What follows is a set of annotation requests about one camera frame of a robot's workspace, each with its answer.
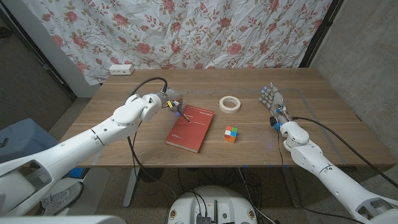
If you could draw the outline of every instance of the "wall socket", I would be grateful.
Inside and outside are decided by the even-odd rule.
[[[131,75],[134,67],[132,65],[112,65],[109,71],[112,75]]]

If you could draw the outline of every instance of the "black metal frame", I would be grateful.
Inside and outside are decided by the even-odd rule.
[[[47,74],[52,78],[52,80],[60,87],[60,89],[68,96],[72,101],[75,100],[76,94],[72,91],[72,89],[68,86],[65,80],[61,77],[61,75],[57,72],[54,66],[50,63],[47,57],[43,54],[43,52],[39,49],[36,43],[29,37],[28,33],[25,29],[19,24],[17,19],[12,15],[7,6],[0,0],[0,4],[6,10],[9,18],[6,13],[0,10],[0,19],[2,19],[8,28],[12,30],[12,32],[16,35],[16,37],[22,42],[22,44],[28,49],[30,53],[34,55],[34,57],[38,60],[38,62],[42,65],[46,65],[49,70],[46,70]]]
[[[307,51],[301,61],[299,68],[308,68],[321,45],[323,38],[325,38],[329,27],[333,24],[338,10],[340,9],[343,0],[333,0],[330,4],[329,10],[323,18],[321,25],[312,37],[310,44],[308,45]]]

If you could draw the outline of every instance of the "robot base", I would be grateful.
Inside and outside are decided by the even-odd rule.
[[[206,205],[204,205],[202,199],[197,196],[202,217],[198,218],[199,204],[195,195],[187,192],[181,195],[171,206],[168,224],[210,223],[209,220],[202,221],[205,216],[205,206],[207,217],[210,218],[212,223],[215,220],[215,213],[217,213],[216,223],[257,223],[253,206],[237,192],[215,185],[201,186],[193,190],[206,202]]]

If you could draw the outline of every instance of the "floral fabric backdrop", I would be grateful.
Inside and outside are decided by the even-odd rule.
[[[23,0],[91,84],[135,69],[298,67],[331,0]]]

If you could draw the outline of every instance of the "sneaker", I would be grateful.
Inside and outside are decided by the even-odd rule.
[[[83,192],[83,183],[77,182],[55,195],[41,200],[44,212],[42,215],[54,215],[67,206],[72,206]]]

